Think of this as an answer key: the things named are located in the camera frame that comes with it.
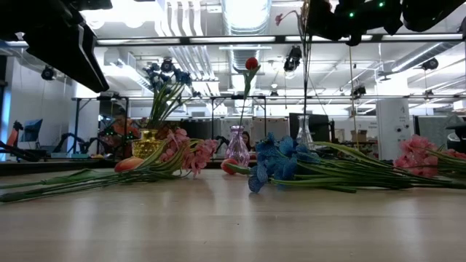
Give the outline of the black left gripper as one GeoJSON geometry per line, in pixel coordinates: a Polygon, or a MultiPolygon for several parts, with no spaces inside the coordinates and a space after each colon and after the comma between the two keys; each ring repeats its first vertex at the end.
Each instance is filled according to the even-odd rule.
{"type": "Polygon", "coordinates": [[[24,33],[29,54],[104,92],[109,85],[94,55],[97,37],[80,12],[112,8],[111,0],[0,0],[0,39],[18,41],[24,33]]]}

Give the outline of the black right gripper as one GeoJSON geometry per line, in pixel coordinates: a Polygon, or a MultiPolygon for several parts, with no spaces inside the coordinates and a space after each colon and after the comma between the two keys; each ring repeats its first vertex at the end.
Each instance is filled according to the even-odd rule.
{"type": "Polygon", "coordinates": [[[309,0],[307,10],[307,33],[330,41],[346,39],[346,45],[358,45],[363,33],[348,29],[350,15],[338,17],[331,11],[328,0],[309,0]]]}

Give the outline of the pink artificial flower bunch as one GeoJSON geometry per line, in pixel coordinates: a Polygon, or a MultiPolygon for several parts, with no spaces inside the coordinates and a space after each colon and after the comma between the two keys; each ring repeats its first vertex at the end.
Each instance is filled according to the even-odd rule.
{"type": "Polygon", "coordinates": [[[169,131],[163,141],[163,149],[146,159],[145,165],[140,169],[128,170],[118,177],[105,180],[0,189],[6,191],[0,194],[0,203],[21,202],[113,185],[151,183],[160,180],[178,180],[188,175],[196,176],[207,166],[218,145],[216,140],[190,138],[181,128],[169,131]]]}
{"type": "Polygon", "coordinates": [[[427,138],[413,135],[400,143],[401,155],[393,161],[397,168],[414,175],[434,178],[466,179],[466,154],[454,149],[438,148],[427,138]]]}
{"type": "Polygon", "coordinates": [[[299,30],[299,38],[302,45],[302,61],[304,64],[303,69],[303,80],[304,80],[304,98],[303,98],[303,115],[307,114],[307,98],[309,92],[309,70],[310,70],[310,61],[312,56],[312,39],[314,36],[314,31],[311,29],[310,21],[311,11],[317,11],[318,7],[323,7],[324,9],[328,6],[327,0],[303,0],[300,11],[292,10],[286,14],[279,14],[275,17],[275,25],[279,26],[281,22],[290,14],[296,16],[297,27],[299,30]]]}

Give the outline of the orange artificial tulip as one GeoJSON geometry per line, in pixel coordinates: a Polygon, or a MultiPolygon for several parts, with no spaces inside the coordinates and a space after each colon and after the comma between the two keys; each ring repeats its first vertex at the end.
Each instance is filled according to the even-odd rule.
{"type": "Polygon", "coordinates": [[[36,182],[28,183],[16,183],[0,186],[0,189],[11,189],[11,188],[23,188],[28,186],[51,186],[51,185],[62,185],[71,183],[82,183],[92,180],[105,180],[113,177],[118,177],[120,174],[128,170],[134,170],[143,162],[143,159],[138,157],[130,157],[118,162],[112,172],[98,172],[91,169],[84,169],[78,172],[72,173],[71,175],[58,176],[54,178],[48,178],[45,180],[39,180],[36,182]]]}
{"type": "Polygon", "coordinates": [[[250,175],[250,168],[240,165],[235,159],[225,159],[222,161],[221,169],[230,175],[250,175]]]}
{"type": "Polygon", "coordinates": [[[250,93],[251,82],[255,78],[260,67],[261,66],[259,65],[259,62],[255,57],[250,57],[245,62],[245,71],[243,72],[245,89],[243,93],[243,102],[242,102],[242,108],[241,108],[241,114],[240,114],[239,127],[242,126],[242,119],[243,119],[244,111],[245,111],[245,101],[248,98],[249,93],[250,93]]]}

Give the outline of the blue artificial flower bunch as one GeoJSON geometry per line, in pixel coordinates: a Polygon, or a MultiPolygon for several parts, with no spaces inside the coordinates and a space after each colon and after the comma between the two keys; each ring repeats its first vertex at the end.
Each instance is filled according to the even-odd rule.
{"type": "Polygon", "coordinates": [[[393,161],[371,158],[355,148],[321,142],[313,151],[290,137],[268,135],[256,146],[257,164],[250,168],[248,187],[258,193],[266,184],[300,186],[355,193],[358,188],[450,188],[466,190],[466,179],[426,178],[397,168],[393,161]]]}
{"type": "Polygon", "coordinates": [[[157,63],[152,63],[144,68],[154,93],[149,117],[146,120],[146,129],[162,129],[166,118],[171,113],[183,106],[187,101],[195,98],[199,94],[193,91],[192,95],[183,99],[183,91],[186,87],[192,87],[192,77],[189,72],[179,68],[169,74],[160,71],[157,63]]]}

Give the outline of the clear glass vase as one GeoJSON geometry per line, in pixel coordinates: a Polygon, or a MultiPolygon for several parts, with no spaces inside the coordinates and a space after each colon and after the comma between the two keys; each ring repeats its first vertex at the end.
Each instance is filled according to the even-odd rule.
{"type": "Polygon", "coordinates": [[[296,142],[307,148],[314,148],[314,141],[309,129],[309,115],[298,115],[299,131],[296,136],[296,142]]]}

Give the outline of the yellow glass vase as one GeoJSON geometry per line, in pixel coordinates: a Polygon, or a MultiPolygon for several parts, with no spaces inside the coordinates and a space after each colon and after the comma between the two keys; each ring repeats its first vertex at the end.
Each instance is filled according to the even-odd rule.
{"type": "Polygon", "coordinates": [[[148,158],[164,147],[164,141],[159,139],[159,131],[156,129],[142,129],[141,137],[132,142],[133,156],[142,159],[135,169],[140,169],[145,165],[148,158]]]}

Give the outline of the purple glass vase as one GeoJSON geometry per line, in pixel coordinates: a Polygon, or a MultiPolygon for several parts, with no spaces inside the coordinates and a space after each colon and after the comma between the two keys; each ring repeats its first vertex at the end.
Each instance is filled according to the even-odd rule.
{"type": "Polygon", "coordinates": [[[233,125],[230,127],[230,141],[227,147],[225,158],[234,159],[238,165],[247,167],[250,161],[250,154],[242,139],[243,126],[233,125]]]}

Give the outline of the blue screen monitor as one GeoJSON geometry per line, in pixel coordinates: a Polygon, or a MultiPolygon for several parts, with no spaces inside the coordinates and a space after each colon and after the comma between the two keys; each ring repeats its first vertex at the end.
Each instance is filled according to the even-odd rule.
{"type": "Polygon", "coordinates": [[[36,142],[39,139],[39,131],[43,119],[28,120],[23,127],[23,134],[20,137],[21,142],[36,142]]]}

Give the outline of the black computer monitor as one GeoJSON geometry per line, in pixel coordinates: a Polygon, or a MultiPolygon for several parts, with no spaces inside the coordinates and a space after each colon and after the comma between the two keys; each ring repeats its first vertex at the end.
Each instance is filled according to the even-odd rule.
{"type": "MultiPolygon", "coordinates": [[[[303,114],[298,113],[289,113],[289,127],[290,127],[290,136],[293,139],[297,138],[299,133],[299,128],[302,127],[302,124],[299,121],[299,117],[303,114]]],[[[313,141],[317,142],[330,142],[330,121],[327,115],[320,114],[307,114],[306,118],[308,119],[308,128],[312,136],[313,141]]]]}

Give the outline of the black overhead light bar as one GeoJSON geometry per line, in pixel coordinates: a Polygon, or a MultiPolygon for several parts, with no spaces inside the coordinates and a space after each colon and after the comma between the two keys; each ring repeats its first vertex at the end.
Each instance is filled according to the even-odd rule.
{"type": "MultiPolygon", "coordinates": [[[[403,42],[461,42],[461,33],[402,33],[393,36],[382,33],[361,36],[363,43],[403,42]]],[[[299,44],[300,36],[248,35],[248,36],[171,36],[171,37],[128,37],[97,38],[96,47],[154,47],[188,45],[257,45],[257,44],[299,44]]]]}

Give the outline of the grey partition panel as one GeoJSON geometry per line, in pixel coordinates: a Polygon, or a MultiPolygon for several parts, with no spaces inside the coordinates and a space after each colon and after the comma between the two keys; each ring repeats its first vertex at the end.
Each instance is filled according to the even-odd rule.
{"type": "Polygon", "coordinates": [[[443,116],[415,116],[415,133],[427,138],[436,146],[447,144],[447,137],[453,133],[453,130],[447,130],[447,127],[455,124],[466,124],[466,121],[457,115],[443,116]]]}

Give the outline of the black office chair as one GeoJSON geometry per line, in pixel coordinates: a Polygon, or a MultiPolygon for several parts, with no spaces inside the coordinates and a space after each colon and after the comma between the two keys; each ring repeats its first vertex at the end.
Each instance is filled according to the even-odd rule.
{"type": "Polygon", "coordinates": [[[447,149],[453,149],[466,154],[466,122],[446,127],[453,132],[447,135],[447,149]]]}

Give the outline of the silver ceiling air duct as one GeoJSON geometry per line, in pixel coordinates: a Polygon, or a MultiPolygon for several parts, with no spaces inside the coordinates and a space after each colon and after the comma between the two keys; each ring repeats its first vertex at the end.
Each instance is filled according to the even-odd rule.
{"type": "MultiPolygon", "coordinates": [[[[272,0],[221,0],[224,33],[229,36],[260,36],[269,33],[272,0]]],[[[243,72],[250,57],[261,59],[258,45],[246,44],[240,49],[229,50],[231,85],[237,95],[243,95],[245,82],[243,72]]]]}

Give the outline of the black aluminium table frame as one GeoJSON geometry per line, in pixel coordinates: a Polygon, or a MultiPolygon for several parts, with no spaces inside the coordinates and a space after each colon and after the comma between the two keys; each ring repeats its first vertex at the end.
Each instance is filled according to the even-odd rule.
{"type": "Polygon", "coordinates": [[[48,162],[0,162],[0,180],[24,175],[45,174],[53,172],[79,171],[83,169],[113,170],[117,165],[109,160],[78,160],[48,162]]]}

